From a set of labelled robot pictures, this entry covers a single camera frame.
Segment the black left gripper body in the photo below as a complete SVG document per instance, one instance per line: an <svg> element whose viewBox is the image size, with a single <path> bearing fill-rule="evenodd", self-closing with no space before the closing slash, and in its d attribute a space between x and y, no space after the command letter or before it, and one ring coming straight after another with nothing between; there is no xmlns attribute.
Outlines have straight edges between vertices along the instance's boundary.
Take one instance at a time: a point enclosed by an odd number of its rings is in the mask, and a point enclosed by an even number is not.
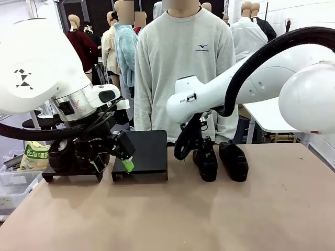
<svg viewBox="0 0 335 251"><path fill-rule="evenodd" d="M75 154L78 157L96 157L99 154L118 156L118 148L115 145L115 135L96 136L90 140L76 138L73 140Z"/></svg>

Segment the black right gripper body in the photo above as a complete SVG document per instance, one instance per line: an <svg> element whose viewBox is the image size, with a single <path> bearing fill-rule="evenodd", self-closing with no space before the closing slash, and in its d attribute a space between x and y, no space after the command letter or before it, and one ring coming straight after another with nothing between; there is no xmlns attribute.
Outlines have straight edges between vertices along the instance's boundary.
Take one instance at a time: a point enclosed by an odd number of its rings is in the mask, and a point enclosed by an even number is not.
<svg viewBox="0 0 335 251"><path fill-rule="evenodd" d="M202 132L202 138L210 137L211 141L213 141L213 116L208 115L205 117L201 117L199 119Z"/></svg>

